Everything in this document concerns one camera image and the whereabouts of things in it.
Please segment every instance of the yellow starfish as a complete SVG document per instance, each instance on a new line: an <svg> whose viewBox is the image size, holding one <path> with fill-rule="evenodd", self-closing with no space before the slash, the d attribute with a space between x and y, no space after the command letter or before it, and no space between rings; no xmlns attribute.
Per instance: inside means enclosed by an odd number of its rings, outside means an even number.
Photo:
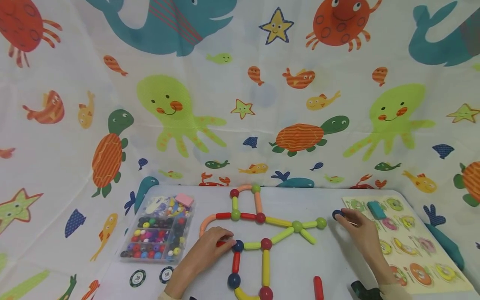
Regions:
<svg viewBox="0 0 480 300"><path fill-rule="evenodd" d="M448 114L447 117L455 117L453 119L452 123L457 123L463 119L469 120L472 123L476 123L475 121L475 115L480 113L480 110L478 109L471 109L470 106L467 103L462 104L459 109L457 109L456 112L453 112L451 114Z"/></svg>
<svg viewBox="0 0 480 300"><path fill-rule="evenodd" d="M243 120L246 114L249 115L254 115L255 113L252 111L252 103L243 103L240 99L237 99L235 102L235 109L232 110L230 113L235 114L239 113L240 114L240 119Z"/></svg>

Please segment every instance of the poker chip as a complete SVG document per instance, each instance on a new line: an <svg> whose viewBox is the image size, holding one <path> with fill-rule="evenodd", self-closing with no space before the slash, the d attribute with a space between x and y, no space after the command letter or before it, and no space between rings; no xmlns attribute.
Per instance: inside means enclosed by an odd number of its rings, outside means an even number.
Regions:
<svg viewBox="0 0 480 300"><path fill-rule="evenodd" d="M163 284L166 284L172 277L172 274L173 274L173 267L170 267L170 266L165 267L162 270L162 272L160 272L160 276L159 276L160 282Z"/></svg>
<svg viewBox="0 0 480 300"><path fill-rule="evenodd" d="M145 270L136 270L132 276L130 276L130 286L132 288L137 288L143 284L147 274Z"/></svg>

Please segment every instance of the pink eraser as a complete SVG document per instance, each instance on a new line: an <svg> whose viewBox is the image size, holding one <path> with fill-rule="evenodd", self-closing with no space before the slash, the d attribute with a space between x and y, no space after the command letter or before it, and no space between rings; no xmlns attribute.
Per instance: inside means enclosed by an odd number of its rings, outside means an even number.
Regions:
<svg viewBox="0 0 480 300"><path fill-rule="evenodd" d="M178 194L175 197L175 200L177 200L178 202L180 202L181 204L183 204L186 207L190 207L193 203L193 198L192 197L187 196L187 195L182 194L182 193Z"/></svg>

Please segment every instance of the right hand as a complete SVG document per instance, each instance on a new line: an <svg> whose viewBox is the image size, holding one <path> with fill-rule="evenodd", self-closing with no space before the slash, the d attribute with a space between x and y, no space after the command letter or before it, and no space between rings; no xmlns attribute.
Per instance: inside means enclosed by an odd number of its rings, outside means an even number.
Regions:
<svg viewBox="0 0 480 300"><path fill-rule="evenodd" d="M358 210L342 208L342 212L345 217L337 214L335 219L348 231L363 258L367 262L383 258L375 223Z"/></svg>

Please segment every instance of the red magnetic ball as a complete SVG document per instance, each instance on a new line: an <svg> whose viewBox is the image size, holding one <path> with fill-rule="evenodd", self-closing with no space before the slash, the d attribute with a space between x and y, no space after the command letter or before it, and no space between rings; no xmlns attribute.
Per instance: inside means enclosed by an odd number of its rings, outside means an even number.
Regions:
<svg viewBox="0 0 480 300"><path fill-rule="evenodd" d="M265 223L265 214L264 213L257 213L257 216L255 217L255 221L257 221L258 224L263 224Z"/></svg>
<svg viewBox="0 0 480 300"><path fill-rule="evenodd" d="M260 300L272 300L273 291L270 287L262 287L258 293L258 296L260 296Z"/></svg>
<svg viewBox="0 0 480 300"><path fill-rule="evenodd" d="M240 192L237 189L233 189L230 191L230 198L238 197L239 195L240 195Z"/></svg>
<svg viewBox="0 0 480 300"><path fill-rule="evenodd" d="M260 245L262 246L262 250L270 250L272 249L272 241L270 239L264 238Z"/></svg>

